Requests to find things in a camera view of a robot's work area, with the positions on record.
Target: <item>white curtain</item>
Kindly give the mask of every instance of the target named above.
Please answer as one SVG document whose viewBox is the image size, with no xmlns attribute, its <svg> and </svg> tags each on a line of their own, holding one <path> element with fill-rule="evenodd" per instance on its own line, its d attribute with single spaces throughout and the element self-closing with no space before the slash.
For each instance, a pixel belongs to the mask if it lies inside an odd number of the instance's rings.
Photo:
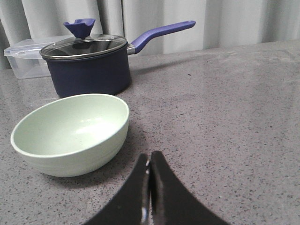
<svg viewBox="0 0 300 225">
<path fill-rule="evenodd" d="M 300 0 L 0 0 L 3 50 L 29 38 L 70 34 L 63 22 L 95 18 L 92 33 L 129 42 L 155 27 L 195 20 L 195 27 L 150 41 L 139 55 L 291 40 L 300 37 Z"/>
</svg>

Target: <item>pale green bowl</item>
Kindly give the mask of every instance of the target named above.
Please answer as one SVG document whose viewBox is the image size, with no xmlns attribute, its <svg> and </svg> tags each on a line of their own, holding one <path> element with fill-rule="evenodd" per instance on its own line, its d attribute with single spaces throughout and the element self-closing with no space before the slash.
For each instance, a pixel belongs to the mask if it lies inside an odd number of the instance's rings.
<svg viewBox="0 0 300 225">
<path fill-rule="evenodd" d="M 73 177 L 94 171 L 121 149 L 128 131 L 129 107 L 107 94 L 59 99 L 25 116 L 11 144 L 40 172 Z"/>
</svg>

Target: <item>lid knob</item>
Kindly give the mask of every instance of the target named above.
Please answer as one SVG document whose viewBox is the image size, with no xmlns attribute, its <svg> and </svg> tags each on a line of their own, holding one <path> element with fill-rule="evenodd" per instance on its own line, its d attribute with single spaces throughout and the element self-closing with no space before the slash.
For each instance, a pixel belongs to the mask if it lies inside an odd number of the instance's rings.
<svg viewBox="0 0 300 225">
<path fill-rule="evenodd" d="M 64 22 L 64 26 L 71 31 L 76 38 L 85 39 L 90 35 L 90 32 L 95 23 L 95 19 L 77 19 L 74 23 Z"/>
</svg>

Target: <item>navy blue saucepan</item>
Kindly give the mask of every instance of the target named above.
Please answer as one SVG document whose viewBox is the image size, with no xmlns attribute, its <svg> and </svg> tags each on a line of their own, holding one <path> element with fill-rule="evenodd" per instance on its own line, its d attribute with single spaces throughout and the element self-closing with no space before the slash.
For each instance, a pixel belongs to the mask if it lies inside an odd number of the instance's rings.
<svg viewBox="0 0 300 225">
<path fill-rule="evenodd" d="M 128 55 L 139 53 L 155 37 L 195 25 L 195 21 L 186 21 L 158 27 L 129 44 L 121 36 L 90 35 L 94 22 L 95 19 L 65 22 L 75 37 L 45 46 L 40 51 L 61 98 L 86 93 L 120 93 L 131 82 Z"/>
</svg>

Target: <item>gray speckled countertop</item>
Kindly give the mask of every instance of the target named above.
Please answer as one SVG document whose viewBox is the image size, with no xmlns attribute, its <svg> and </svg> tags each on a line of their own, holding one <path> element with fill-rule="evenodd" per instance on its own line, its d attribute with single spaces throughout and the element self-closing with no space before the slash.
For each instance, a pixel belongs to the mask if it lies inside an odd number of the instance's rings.
<svg viewBox="0 0 300 225">
<path fill-rule="evenodd" d="M 78 225 L 160 150 L 186 188 L 233 225 L 300 223 L 300 41 L 130 57 L 127 139 L 102 168 L 44 175 L 10 145 L 16 123 L 57 99 L 50 77 L 0 72 L 0 224 Z"/>
</svg>

